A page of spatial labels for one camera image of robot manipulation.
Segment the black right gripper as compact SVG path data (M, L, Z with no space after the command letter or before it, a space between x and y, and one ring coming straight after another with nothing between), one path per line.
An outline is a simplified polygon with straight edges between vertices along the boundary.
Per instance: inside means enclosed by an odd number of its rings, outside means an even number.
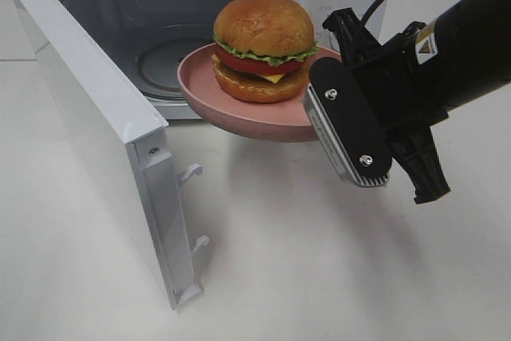
M312 64L303 107L338 176L361 188L384 186L393 155L416 204L449 193L429 127L510 82L510 9L453 7L385 44L350 8L323 27L343 61Z

